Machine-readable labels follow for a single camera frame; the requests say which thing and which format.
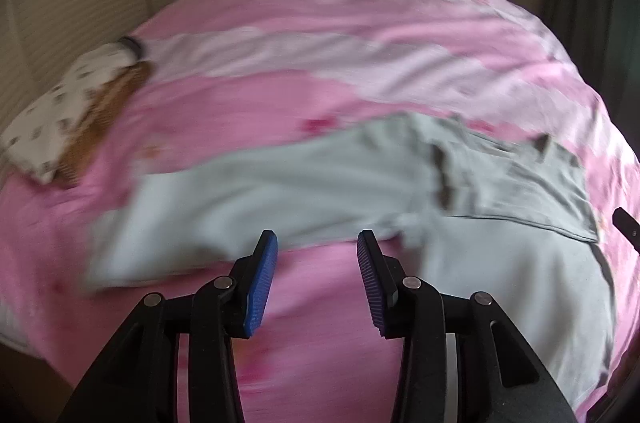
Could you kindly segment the pink floral bed sheet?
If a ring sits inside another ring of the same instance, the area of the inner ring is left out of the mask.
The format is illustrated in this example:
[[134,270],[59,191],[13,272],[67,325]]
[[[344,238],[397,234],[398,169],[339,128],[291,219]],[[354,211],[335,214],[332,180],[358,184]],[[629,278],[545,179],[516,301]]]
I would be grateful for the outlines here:
[[[616,327],[604,395],[639,326],[639,258],[613,210],[639,207],[639,162],[603,99],[536,16],[507,0],[177,0],[134,38],[153,65],[73,188],[12,172],[1,190],[1,340],[76,383],[140,297],[194,292],[232,261],[133,287],[88,287],[93,224],[138,181],[399,113],[503,142],[542,135],[585,173]],[[356,238],[282,249],[265,322],[236,352],[251,422],[384,422],[400,347],[376,334]]]

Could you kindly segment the brown patterned folded cloth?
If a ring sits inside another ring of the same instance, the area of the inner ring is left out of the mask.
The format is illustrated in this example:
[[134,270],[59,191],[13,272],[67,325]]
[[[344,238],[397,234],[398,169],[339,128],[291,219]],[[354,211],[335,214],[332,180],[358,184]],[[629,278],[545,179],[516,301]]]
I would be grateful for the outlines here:
[[53,174],[54,183],[65,188],[78,185],[115,120],[152,72],[153,65],[141,61],[124,68],[111,82],[97,90],[89,90],[89,108],[63,144]]

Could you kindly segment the light blue small garment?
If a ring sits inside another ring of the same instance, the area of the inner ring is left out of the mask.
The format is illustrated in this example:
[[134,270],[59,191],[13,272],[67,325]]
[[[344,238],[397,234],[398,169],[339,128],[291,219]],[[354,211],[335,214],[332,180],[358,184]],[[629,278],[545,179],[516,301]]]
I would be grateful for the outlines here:
[[577,157],[542,135],[503,142],[399,113],[285,146],[142,177],[92,227],[86,282],[133,287],[247,254],[398,238],[438,291],[490,293],[572,405],[608,376],[613,278]]

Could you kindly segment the white patterned folded cloth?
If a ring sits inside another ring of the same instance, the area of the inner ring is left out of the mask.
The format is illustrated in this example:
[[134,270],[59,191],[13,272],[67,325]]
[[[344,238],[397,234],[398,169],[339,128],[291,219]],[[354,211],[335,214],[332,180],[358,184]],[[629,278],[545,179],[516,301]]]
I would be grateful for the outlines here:
[[1,148],[9,162],[40,183],[50,182],[96,96],[143,57],[142,42],[129,36],[82,54],[2,132]]

